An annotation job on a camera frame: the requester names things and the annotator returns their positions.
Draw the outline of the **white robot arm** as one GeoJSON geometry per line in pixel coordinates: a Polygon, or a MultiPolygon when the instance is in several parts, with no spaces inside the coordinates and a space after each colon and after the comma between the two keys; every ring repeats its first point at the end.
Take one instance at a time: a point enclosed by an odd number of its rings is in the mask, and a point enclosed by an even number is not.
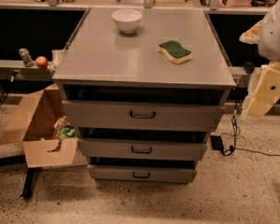
{"type": "Polygon", "coordinates": [[[261,118],[280,99],[280,0],[239,40],[257,44],[259,55],[269,61],[252,73],[243,103],[246,115],[261,118]]]}

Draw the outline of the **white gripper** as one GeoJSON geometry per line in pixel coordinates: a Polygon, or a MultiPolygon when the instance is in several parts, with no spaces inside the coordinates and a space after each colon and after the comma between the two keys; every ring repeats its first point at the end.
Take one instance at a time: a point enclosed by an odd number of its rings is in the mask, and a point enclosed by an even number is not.
{"type": "MultiPolygon", "coordinates": [[[[262,21],[258,21],[242,33],[239,40],[246,44],[258,44],[262,21]]],[[[249,80],[248,95],[243,102],[243,112],[247,116],[261,118],[280,99],[280,62],[270,61],[256,69],[249,80]]]]}

